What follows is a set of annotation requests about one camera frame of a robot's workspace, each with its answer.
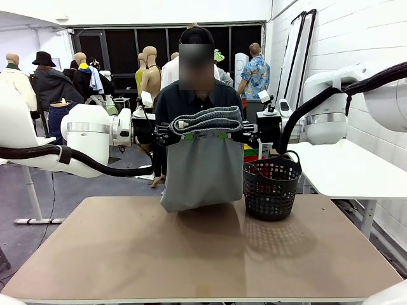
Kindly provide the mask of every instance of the black hat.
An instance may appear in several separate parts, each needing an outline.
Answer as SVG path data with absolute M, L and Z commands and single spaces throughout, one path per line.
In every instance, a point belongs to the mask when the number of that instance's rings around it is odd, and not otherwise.
M 32 62 L 33 65 L 47 65 L 48 67 L 56 67 L 52 62 L 51 55 L 44 51 L 37 52 L 37 58 Z
M 212 34 L 204 27 L 193 27 L 186 29 L 182 34 L 179 42 L 182 44 L 198 43 L 198 44 L 214 44 Z
M 71 62 L 71 65 L 69 66 L 69 68 L 71 68 L 71 69 L 76 69 L 76 70 L 79 69 L 79 66 L 78 66 L 78 63 L 76 62 L 76 60 L 73 60 L 73 61 Z

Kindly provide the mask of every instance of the yellow garment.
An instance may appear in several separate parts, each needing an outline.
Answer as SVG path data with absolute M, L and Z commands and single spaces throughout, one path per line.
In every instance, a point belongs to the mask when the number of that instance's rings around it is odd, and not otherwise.
M 86 62 L 83 62 L 82 64 L 79 65 L 78 69 L 84 69 L 85 70 L 87 68 L 89 68 L 88 64 Z
M 146 72 L 147 69 L 139 69 L 136 73 L 135 73 L 135 83 L 137 84 L 137 93 L 141 94 L 141 79 L 142 79 L 142 75 L 144 74 L 144 72 Z

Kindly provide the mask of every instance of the white brick wall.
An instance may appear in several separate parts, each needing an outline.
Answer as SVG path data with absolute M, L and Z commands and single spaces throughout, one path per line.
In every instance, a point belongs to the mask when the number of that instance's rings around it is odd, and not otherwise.
M 292 0 L 274 0 L 277 16 Z M 272 78 L 275 94 L 291 20 L 316 8 L 308 75 L 373 60 L 407 61 L 406 0 L 297 0 L 272 22 Z M 407 171 L 407 133 L 381 127 L 369 115 L 363 96 L 352 99 L 348 139 Z M 407 201 L 382 200 L 375 220 L 407 250 Z

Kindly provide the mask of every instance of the white jacket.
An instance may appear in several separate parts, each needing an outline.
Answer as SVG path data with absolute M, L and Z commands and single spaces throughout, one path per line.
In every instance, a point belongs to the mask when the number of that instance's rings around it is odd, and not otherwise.
M 179 57 L 174 58 L 167 62 L 161 71 L 161 90 L 166 86 L 172 84 L 174 81 L 179 79 Z M 214 75 L 215 78 L 220 81 L 221 78 L 219 77 L 219 71 L 217 70 L 216 65 L 214 64 Z
M 37 98 L 30 80 L 23 71 L 5 68 L 5 70 L 0 73 L 0 81 L 9 83 L 21 94 L 25 103 L 27 103 L 30 111 L 37 110 Z

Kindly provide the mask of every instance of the gray cloth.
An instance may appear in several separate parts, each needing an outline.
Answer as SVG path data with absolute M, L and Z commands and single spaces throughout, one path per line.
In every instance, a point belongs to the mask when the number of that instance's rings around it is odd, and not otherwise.
M 227 74 L 222 68 L 217 68 L 217 71 L 219 72 L 219 77 L 221 78 L 221 81 L 227 84 L 228 86 L 233 87 L 233 80 L 230 77 L 230 75 Z
M 188 126 L 179 128 L 178 122 L 180 121 L 187 123 Z M 242 115 L 237 106 L 215 107 L 193 115 L 179 116 L 170 123 L 170 129 L 176 135 L 209 131 L 216 134 L 237 132 L 243 129 Z
M 224 132 L 230 127 L 230 121 L 235 124 L 233 128 L 240 128 L 236 127 L 241 125 L 240 110 L 239 120 L 230 119 L 230 114 L 235 115 L 233 109 L 228 112 L 212 108 L 184 119 L 192 120 L 196 130 L 167 148 L 167 181 L 161 199 L 167 212 L 229 203 L 242 197 L 244 146 L 226 137 Z M 213 124 L 215 121 L 209 119 L 202 128 L 199 124 L 204 122 L 200 117 L 207 116 L 223 116 L 226 120 L 221 118 Z M 179 118 L 172 122 L 172 128 Z
M 93 67 L 89 67 L 89 69 L 92 72 L 89 87 L 91 87 L 93 91 L 97 91 L 98 94 L 104 94 L 103 85 L 102 81 L 100 81 L 98 70 Z

